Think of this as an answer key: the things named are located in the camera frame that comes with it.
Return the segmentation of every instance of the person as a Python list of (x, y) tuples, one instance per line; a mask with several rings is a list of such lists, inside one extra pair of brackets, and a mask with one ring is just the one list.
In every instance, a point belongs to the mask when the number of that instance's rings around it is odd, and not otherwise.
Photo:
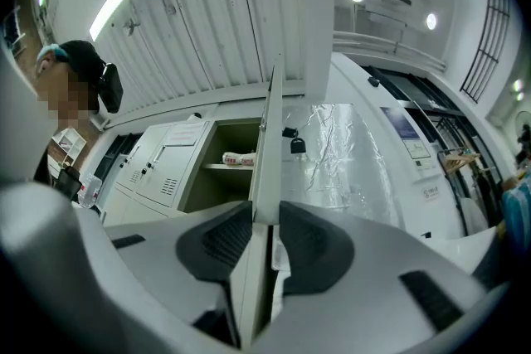
[[(100, 110), (98, 93), (105, 63), (88, 41), (44, 46), (37, 55), (35, 89), (40, 101), (56, 114), (57, 131), (77, 127)], [(34, 180), (51, 184), (44, 153)]]

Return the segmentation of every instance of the corrugated white wall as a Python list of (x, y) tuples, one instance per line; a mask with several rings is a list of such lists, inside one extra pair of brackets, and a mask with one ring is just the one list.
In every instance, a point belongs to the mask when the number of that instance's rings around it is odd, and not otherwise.
[[(89, 28), (104, 2), (49, 0), (57, 42), (91, 41)], [(130, 36), (126, 22), (139, 24)], [(267, 82), (277, 58), (287, 80), (303, 80), (304, 38), (300, 0), (126, 0), (95, 46), (119, 68), (124, 98), (116, 116), (123, 116), (170, 99)]]

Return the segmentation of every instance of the plastic wrap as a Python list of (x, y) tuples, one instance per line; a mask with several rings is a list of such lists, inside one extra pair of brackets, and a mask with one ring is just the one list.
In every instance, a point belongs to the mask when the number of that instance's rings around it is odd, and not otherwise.
[[(283, 201), (328, 208), (403, 228), (383, 157), (351, 104), (286, 107), (284, 126), (297, 129), (306, 153), (282, 140)], [(289, 270), (275, 232), (273, 268)]]

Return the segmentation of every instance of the cabinet door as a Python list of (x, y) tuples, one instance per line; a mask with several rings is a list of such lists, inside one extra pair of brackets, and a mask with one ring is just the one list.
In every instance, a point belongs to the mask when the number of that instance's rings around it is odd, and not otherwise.
[(125, 209), (121, 224), (145, 223), (146, 221), (163, 220), (165, 218), (167, 218), (165, 215), (132, 199)]
[(116, 179), (117, 183), (134, 191), (142, 177), (142, 170), (146, 168), (146, 163), (153, 156), (170, 127), (172, 127), (171, 124), (150, 127), (144, 132), (127, 157), (127, 162), (124, 163)]
[(129, 203), (129, 196), (120, 192), (116, 187), (110, 190), (109, 198), (105, 203), (105, 218), (103, 226), (119, 225), (122, 222), (125, 208)]
[(172, 206), (206, 124), (177, 124), (168, 132), (137, 188), (140, 196)]

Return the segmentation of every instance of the white machine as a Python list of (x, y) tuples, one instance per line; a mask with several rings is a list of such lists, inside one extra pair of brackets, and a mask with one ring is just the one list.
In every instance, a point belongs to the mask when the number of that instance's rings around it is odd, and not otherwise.
[[(211, 172), (236, 172), (209, 168), (216, 161), (209, 155), (223, 149), (212, 144), (222, 124), (206, 119), (162, 125), (149, 130), (124, 163), (110, 195), (123, 197), (124, 210), (109, 208), (109, 220), (117, 225), (108, 229), (93, 211), (73, 211), (60, 193), (25, 181), (37, 167), (53, 123), (38, 121), (46, 111), (39, 112), (35, 94), (3, 42), (0, 76), (3, 110), (13, 111), (2, 117), (2, 253), (17, 282), (54, 318), (53, 326), (87, 350), (450, 351), (504, 293), (503, 287), (487, 293), (476, 279), (409, 235), (415, 232), (406, 220), (404, 231), (399, 220), (394, 226), (360, 218), (351, 211), (354, 204), (330, 213), (293, 199), (281, 202), (281, 68), (275, 68), (266, 101), (251, 182), (239, 186), (248, 189), (248, 201), (241, 199), (245, 190), (208, 198), (201, 196), (202, 184), (194, 187), (208, 181)], [(17, 138), (24, 132), (32, 135), (34, 153), (27, 154)], [(144, 150), (146, 141), (151, 148)], [(298, 144), (291, 150), (296, 155), (302, 153)], [(217, 206), (192, 212), (201, 202)], [(135, 213), (137, 204), (143, 207)], [(188, 204), (190, 213), (178, 209)], [(403, 214), (404, 206), (399, 209)], [(172, 218), (143, 222), (151, 220), (149, 214)], [(399, 211), (389, 214), (398, 217)], [(270, 225), (279, 225), (291, 276), (284, 284), (282, 311), (264, 328), (270, 306)], [(238, 285), (243, 288), (235, 300)]]

